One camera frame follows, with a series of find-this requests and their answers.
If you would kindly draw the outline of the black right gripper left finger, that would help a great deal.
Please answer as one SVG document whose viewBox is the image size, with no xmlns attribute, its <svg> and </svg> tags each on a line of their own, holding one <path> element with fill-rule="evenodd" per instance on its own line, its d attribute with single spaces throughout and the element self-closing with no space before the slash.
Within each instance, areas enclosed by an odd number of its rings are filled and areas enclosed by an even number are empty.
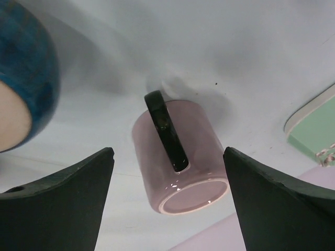
<svg viewBox="0 0 335 251">
<path fill-rule="evenodd" d="M 1 193 L 1 250 L 94 250 L 114 168 L 106 147 Z"/>
</svg>

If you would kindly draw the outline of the lilac mug black handle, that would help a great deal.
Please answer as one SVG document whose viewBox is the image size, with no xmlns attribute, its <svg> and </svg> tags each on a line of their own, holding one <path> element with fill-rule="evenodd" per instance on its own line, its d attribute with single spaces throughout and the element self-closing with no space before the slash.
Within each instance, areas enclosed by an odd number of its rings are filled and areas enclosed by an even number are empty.
<svg viewBox="0 0 335 251">
<path fill-rule="evenodd" d="M 151 208 L 180 215 L 222 198 L 230 189 L 224 149 L 204 109 L 165 101 L 158 90 L 144 100 L 147 111 L 134 123 L 132 139 Z"/>
</svg>

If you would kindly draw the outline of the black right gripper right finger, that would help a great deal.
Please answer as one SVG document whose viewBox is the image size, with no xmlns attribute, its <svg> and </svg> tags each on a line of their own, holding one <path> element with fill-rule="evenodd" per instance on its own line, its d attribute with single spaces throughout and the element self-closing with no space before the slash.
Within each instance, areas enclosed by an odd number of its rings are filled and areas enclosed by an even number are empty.
<svg viewBox="0 0 335 251">
<path fill-rule="evenodd" d="M 223 159 L 247 250 L 334 250 L 334 190 L 232 147 Z"/>
</svg>

